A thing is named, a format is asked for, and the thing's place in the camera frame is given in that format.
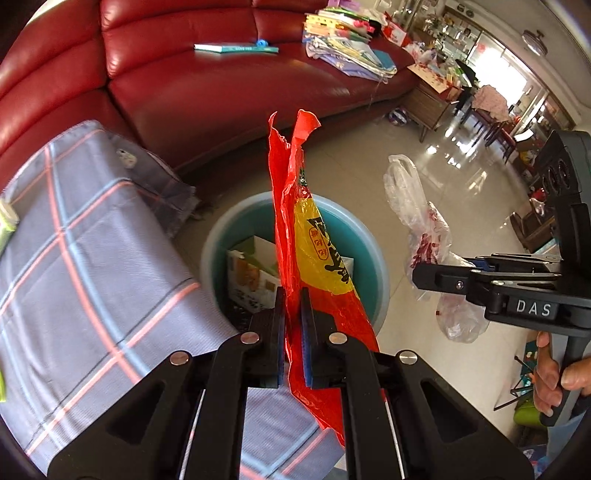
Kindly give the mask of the person's right hand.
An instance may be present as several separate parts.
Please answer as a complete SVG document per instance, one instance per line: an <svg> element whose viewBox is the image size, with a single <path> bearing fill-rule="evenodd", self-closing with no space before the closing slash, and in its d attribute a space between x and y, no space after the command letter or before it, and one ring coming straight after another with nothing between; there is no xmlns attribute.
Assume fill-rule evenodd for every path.
<svg viewBox="0 0 591 480"><path fill-rule="evenodd" d="M540 331L537 335L538 361L535 369L534 404L546 416L553 415L553 408L562 402L565 391L579 390L582 396L590 395L590 358L584 358L567 367L563 374L552 358L551 335Z"/></svg>

